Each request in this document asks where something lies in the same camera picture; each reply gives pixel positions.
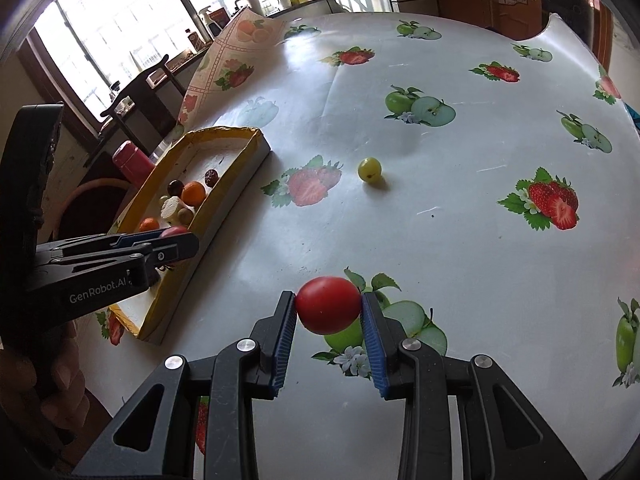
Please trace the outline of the person's left hand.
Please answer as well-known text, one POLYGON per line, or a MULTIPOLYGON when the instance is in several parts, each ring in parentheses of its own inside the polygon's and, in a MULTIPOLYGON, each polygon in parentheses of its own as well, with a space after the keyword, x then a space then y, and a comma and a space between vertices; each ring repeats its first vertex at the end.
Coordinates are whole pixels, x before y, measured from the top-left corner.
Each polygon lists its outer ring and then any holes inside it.
POLYGON ((90 402, 75 322, 1 335, 1 408, 26 430, 82 429, 90 402))

